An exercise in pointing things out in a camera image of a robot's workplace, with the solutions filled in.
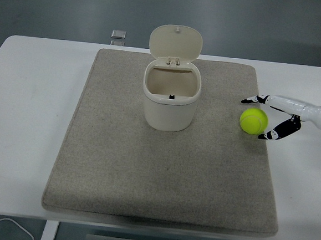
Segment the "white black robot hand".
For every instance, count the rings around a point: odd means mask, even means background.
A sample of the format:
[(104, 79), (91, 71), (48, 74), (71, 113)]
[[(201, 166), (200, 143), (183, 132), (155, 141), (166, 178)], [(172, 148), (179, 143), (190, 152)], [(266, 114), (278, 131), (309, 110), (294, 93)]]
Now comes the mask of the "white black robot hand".
[(312, 122), (321, 129), (321, 106), (307, 104), (305, 102), (274, 95), (256, 95), (241, 101), (244, 104), (260, 103), (267, 104), (273, 109), (287, 113), (291, 116), (288, 120), (280, 123), (271, 131), (258, 136), (259, 139), (279, 140), (300, 130), (302, 122)]

